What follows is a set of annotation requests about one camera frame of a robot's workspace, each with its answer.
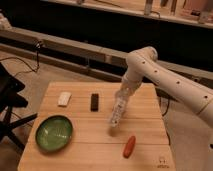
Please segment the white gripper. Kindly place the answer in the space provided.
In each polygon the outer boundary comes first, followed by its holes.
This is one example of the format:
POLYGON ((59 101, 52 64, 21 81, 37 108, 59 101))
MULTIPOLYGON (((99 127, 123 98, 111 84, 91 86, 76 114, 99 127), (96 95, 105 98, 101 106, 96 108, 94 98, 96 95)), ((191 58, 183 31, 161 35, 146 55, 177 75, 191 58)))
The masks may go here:
POLYGON ((141 80, 131 80, 127 75, 124 75, 122 77, 121 92, 124 96, 132 96, 141 84, 141 80))

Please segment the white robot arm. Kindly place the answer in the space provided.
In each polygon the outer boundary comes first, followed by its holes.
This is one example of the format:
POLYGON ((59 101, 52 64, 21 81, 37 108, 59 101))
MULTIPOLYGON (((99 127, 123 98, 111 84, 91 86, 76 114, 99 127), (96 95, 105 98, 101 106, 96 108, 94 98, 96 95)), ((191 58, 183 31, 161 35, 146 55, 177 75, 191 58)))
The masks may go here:
POLYGON ((134 93, 146 77, 213 128, 213 90, 163 68, 155 62, 157 57, 151 46, 128 53, 122 86, 134 93))

